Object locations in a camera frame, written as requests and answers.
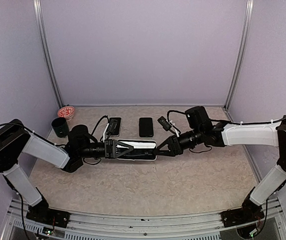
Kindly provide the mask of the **frosted clear phone case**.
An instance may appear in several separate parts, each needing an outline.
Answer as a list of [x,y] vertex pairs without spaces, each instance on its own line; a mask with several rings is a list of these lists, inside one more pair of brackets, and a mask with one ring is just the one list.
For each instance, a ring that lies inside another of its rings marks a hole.
[[132,145],[134,147],[134,145],[144,145],[145,143],[155,143],[157,144],[155,141],[153,140],[133,140],[133,139],[120,139],[118,140],[120,142]]

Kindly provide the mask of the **black phone with silver edge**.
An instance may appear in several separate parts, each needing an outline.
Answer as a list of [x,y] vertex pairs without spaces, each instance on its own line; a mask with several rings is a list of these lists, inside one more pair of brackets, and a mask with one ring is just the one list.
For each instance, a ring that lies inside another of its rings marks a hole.
[[154,136],[153,119],[151,117],[141,117],[139,119],[139,136],[141,138]]

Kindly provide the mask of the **teal green phone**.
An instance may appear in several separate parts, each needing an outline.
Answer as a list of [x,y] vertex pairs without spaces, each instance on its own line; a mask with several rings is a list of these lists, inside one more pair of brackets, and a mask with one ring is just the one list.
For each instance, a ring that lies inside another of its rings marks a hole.
[[135,145],[131,152],[118,157],[118,159],[131,161],[154,161],[156,159],[156,155],[154,154],[155,148],[156,144],[154,142]]

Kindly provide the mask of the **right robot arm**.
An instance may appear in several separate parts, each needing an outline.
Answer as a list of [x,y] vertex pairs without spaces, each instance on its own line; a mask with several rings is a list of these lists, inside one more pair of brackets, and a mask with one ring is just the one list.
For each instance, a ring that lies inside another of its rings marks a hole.
[[175,157],[199,144],[207,147],[263,145],[278,148],[277,163],[253,188],[238,211],[240,220],[249,222],[257,215],[260,206],[286,183],[286,115],[265,122],[232,122],[210,119],[203,106],[190,108],[184,115],[191,130],[168,137],[154,149],[155,155]]

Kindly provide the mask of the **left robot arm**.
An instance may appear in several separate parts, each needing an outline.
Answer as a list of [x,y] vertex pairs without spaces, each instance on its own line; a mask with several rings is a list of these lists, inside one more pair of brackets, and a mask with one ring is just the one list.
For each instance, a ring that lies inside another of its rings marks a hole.
[[68,134],[66,146],[60,147],[28,129],[18,119],[0,124],[0,173],[28,205],[34,207],[33,214],[44,223],[52,219],[53,212],[45,205],[44,197],[18,164],[21,153],[72,173],[83,165],[83,159],[116,159],[133,150],[133,146],[117,140],[97,141],[85,125],[74,127]]

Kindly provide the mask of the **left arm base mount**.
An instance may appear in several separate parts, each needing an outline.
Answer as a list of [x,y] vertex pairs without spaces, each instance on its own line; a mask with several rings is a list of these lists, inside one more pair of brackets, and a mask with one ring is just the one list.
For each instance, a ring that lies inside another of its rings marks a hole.
[[70,219],[70,213],[67,211],[51,208],[45,210],[30,209],[26,214],[26,218],[53,227],[67,228]]

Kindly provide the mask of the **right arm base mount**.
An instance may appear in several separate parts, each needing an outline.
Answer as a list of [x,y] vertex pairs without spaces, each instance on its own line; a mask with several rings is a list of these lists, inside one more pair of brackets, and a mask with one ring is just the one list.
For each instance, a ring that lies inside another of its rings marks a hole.
[[242,225],[263,219],[265,217],[262,208],[256,212],[241,208],[229,209],[220,213],[225,228]]

